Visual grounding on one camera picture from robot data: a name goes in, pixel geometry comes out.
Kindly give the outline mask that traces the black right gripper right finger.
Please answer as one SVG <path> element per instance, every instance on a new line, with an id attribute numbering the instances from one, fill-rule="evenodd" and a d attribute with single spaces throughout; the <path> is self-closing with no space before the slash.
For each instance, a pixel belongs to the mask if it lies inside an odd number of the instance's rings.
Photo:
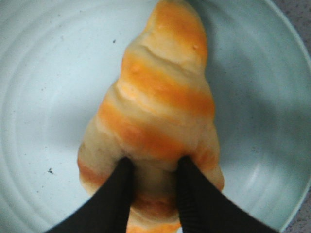
<path id="1" fill-rule="evenodd" d="M 225 197 L 189 157 L 178 161 L 177 207 L 184 233 L 269 232 Z"/>

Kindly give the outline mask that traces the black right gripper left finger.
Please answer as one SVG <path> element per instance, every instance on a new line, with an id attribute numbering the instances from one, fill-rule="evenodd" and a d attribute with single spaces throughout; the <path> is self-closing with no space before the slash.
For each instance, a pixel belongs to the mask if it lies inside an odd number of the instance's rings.
<path id="1" fill-rule="evenodd" d="M 122 158 L 108 180 L 49 233 L 125 233 L 133 200 L 133 163 Z"/>

